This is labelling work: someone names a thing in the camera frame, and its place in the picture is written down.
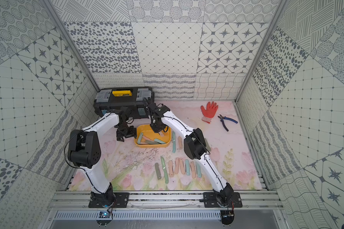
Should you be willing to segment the yellow plastic storage box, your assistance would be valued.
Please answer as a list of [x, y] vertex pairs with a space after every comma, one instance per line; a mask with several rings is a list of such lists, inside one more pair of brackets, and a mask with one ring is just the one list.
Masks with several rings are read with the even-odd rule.
[[[143, 133], [143, 139], [141, 141], [141, 144], [138, 145], [137, 140], [141, 132]], [[166, 144], [159, 144], [155, 142], [155, 138], [166, 142]], [[161, 132], [160, 134], [153, 132], [149, 125], [140, 125], [137, 127], [137, 137], [134, 142], [135, 145], [140, 148], [166, 148], [167, 146], [169, 146], [171, 139], [172, 132], [170, 128], [168, 128], [168, 131], [166, 133]]]

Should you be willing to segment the long teal knife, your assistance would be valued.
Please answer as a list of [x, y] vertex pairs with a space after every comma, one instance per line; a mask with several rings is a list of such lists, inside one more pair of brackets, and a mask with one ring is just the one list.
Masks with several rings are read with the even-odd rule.
[[172, 143], [173, 143], [173, 153], [176, 152], [176, 135], [175, 135], [175, 132], [173, 131], [172, 132]]

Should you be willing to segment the pale pink knife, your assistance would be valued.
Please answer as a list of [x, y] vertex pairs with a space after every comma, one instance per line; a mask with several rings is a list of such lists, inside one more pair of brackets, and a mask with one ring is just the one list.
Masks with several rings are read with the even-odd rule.
[[179, 158], [175, 159], [175, 162], [174, 162], [174, 173], [175, 174], [179, 173]]

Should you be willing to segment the grey green knife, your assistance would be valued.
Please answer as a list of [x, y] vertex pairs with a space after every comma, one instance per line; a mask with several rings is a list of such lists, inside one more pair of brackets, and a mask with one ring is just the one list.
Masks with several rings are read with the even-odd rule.
[[155, 167], [157, 179], [161, 180], [161, 171], [160, 171], [159, 163], [155, 163], [154, 167]]

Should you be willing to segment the beige pink knife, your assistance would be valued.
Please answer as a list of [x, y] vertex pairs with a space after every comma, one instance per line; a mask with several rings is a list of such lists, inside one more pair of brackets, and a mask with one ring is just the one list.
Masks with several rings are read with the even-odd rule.
[[174, 163], [172, 160], [168, 162], [169, 176], [174, 177]]

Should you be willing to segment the long green knife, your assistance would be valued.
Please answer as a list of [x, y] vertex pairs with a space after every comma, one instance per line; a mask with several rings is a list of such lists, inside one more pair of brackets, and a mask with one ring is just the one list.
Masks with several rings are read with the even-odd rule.
[[167, 168], [166, 168], [166, 164], [165, 164], [165, 160], [164, 160], [163, 156], [161, 156], [161, 165], [162, 165], [162, 169], [164, 172], [165, 184], [168, 184], [169, 183], [169, 177], [168, 177], [168, 172], [167, 172]]

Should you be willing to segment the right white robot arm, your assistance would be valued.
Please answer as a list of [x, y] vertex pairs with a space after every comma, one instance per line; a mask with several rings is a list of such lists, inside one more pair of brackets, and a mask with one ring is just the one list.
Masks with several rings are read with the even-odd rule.
[[208, 177], [213, 192], [216, 194], [217, 202], [222, 207], [232, 207], [234, 190], [232, 186], [220, 175], [210, 158], [210, 152], [201, 129], [185, 124], [165, 105], [157, 106], [150, 97], [143, 98], [143, 103], [148, 110], [151, 120], [150, 127], [155, 133], [171, 129], [183, 140], [185, 154], [191, 160], [196, 161]]

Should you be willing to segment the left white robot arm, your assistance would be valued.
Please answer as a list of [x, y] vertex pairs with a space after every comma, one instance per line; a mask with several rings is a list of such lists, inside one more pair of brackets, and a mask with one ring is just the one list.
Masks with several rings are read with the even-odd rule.
[[70, 134], [67, 160], [71, 167], [81, 170], [92, 186], [90, 204], [112, 207], [116, 203], [112, 184], [102, 171], [100, 162], [102, 151], [99, 139], [110, 129], [116, 129], [116, 140], [124, 142], [126, 138], [136, 138], [134, 126], [129, 126], [132, 110], [121, 107], [111, 109], [101, 119], [81, 130], [75, 129]]

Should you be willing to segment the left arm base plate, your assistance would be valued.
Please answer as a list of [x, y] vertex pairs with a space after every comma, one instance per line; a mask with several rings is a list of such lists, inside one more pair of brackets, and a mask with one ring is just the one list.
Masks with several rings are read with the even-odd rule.
[[126, 208], [130, 193], [117, 192], [112, 194], [98, 194], [91, 192], [89, 208], [109, 208], [115, 203], [115, 208]]

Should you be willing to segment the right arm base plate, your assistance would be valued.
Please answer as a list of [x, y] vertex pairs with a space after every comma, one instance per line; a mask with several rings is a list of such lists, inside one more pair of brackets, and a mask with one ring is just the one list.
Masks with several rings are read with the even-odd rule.
[[204, 192], [203, 198], [199, 200], [205, 208], [241, 208], [243, 207], [241, 196], [234, 192], [228, 199], [214, 192]]

